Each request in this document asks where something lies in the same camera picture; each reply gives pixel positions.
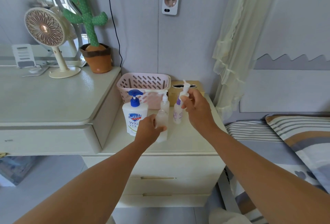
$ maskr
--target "blue pump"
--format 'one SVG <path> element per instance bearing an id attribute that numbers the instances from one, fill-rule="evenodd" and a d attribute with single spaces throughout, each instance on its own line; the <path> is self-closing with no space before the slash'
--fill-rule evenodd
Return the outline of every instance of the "blue pump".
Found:
<path id="1" fill-rule="evenodd" d="M 131 99 L 131 106 L 132 107 L 138 107 L 140 106 L 140 100 L 136 98 L 138 95 L 143 95 L 143 92 L 139 91 L 138 89 L 132 89 L 128 92 L 130 96 L 133 96 Z"/>

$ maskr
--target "green cactus plush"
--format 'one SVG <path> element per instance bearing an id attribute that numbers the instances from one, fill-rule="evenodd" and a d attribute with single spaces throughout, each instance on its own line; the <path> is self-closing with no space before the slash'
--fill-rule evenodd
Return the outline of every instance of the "green cactus plush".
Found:
<path id="1" fill-rule="evenodd" d="M 87 0 L 71 0 L 80 10 L 81 15 L 74 14 L 68 9 L 64 9 L 63 14 L 66 19 L 72 23 L 83 23 L 86 33 L 90 40 L 90 45 L 98 47 L 100 44 L 94 30 L 94 26 L 103 26 L 108 21 L 108 16 L 105 12 L 101 12 L 98 16 L 93 16 Z"/>

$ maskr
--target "pink plastic basket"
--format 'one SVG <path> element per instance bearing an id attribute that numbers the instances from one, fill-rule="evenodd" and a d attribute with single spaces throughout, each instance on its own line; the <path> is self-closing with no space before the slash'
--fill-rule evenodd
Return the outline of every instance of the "pink plastic basket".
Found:
<path id="1" fill-rule="evenodd" d="M 147 103 L 149 109 L 160 109 L 162 95 L 159 92 L 168 90 L 171 86 L 171 77 L 165 74 L 126 73 L 117 82 L 124 103 L 132 98 L 128 92 L 138 89 L 144 94 L 137 96 L 140 102 Z"/>

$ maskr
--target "forearm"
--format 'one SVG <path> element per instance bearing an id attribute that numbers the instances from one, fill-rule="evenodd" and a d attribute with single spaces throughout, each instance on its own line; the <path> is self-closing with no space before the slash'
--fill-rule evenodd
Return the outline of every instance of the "forearm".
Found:
<path id="1" fill-rule="evenodd" d="M 219 128 L 203 135 L 269 223 L 323 223 L 330 197 L 269 162 Z"/>
<path id="2" fill-rule="evenodd" d="M 117 205 L 136 162 L 148 148 L 136 141 L 89 168 L 15 224 L 103 224 Z"/>

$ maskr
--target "gray floor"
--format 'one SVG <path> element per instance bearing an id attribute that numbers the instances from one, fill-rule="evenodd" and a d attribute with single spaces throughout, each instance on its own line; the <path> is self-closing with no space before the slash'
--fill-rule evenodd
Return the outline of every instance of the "gray floor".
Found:
<path id="1" fill-rule="evenodd" d="M 11 224 L 86 168 L 78 155 L 47 156 L 17 187 L 0 187 L 1 224 Z M 116 224 L 207 224 L 209 212 L 222 207 L 220 192 L 213 189 L 203 208 L 115 209 Z"/>

